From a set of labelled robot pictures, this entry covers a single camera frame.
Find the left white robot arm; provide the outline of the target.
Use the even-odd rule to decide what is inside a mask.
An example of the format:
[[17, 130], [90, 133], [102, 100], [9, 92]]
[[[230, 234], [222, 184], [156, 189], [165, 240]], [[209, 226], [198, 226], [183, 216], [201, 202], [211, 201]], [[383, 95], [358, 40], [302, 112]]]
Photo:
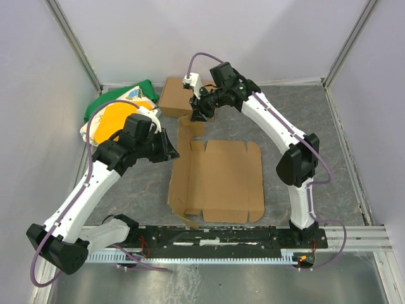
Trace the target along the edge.
[[88, 231], [83, 226], [107, 190], [137, 160], [145, 158], [159, 163], [178, 157], [155, 112], [129, 115], [123, 128], [91, 154], [86, 173], [57, 211], [44, 224], [32, 224], [27, 229], [35, 256], [71, 275], [94, 252], [115, 243], [137, 240], [138, 223], [123, 214]]

